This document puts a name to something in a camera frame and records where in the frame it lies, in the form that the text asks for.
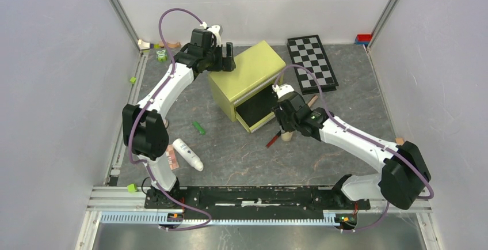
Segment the red black lip pencil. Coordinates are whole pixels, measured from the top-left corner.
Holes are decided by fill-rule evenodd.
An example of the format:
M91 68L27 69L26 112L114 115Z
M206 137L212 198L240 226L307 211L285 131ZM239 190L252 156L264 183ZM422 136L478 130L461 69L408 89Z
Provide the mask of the red black lip pencil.
M267 144L266 148L270 148L279 138L281 137L281 132L278 132Z

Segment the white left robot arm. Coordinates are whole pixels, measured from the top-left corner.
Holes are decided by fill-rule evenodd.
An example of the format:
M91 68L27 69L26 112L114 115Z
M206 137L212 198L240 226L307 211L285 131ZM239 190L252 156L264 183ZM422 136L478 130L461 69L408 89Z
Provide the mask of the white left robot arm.
M127 104L122 111L123 140L129 160L142 163L160 191L159 201L167 208L181 200L173 188L177 177L166 157L169 135L163 122L182 91L205 72L232 72L235 68L233 44L222 43L222 28L212 25L192 31L190 42L176 53L175 61L154 89L137 104Z

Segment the green lipstick tube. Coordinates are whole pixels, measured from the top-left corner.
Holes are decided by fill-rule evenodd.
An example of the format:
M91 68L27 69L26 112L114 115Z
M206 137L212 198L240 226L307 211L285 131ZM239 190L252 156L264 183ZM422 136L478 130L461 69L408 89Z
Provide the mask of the green lipstick tube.
M192 124L201 135L206 134L206 130L202 127L202 125L199 122L193 121Z

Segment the white lotion tube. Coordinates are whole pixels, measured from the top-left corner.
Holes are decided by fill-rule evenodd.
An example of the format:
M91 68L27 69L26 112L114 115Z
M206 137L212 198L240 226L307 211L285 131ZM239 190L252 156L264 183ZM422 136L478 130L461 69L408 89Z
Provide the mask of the white lotion tube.
M200 157L180 138L173 143L175 151L193 168L201 172L204 169Z

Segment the green drawer cabinet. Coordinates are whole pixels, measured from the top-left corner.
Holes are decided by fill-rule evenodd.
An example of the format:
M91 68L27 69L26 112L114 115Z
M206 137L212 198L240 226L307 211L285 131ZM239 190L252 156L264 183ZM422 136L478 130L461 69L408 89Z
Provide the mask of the green drawer cabinet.
M211 72L208 80L213 100L232 122L249 133L274 118L271 109L277 104L272 89L285 61L266 42L261 41L234 57L232 72Z

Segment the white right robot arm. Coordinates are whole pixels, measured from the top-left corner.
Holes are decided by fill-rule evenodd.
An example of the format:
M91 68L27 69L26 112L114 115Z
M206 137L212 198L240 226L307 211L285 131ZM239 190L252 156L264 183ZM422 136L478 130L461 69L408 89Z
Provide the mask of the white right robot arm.
M385 199L408 210L427 188L431 175L417 145L399 145L363 132L323 108L311 109L291 86L274 86L277 106L272 109L282 131L339 147L366 162L375 174L346 175L337 182L333 203L346 209L357 200Z

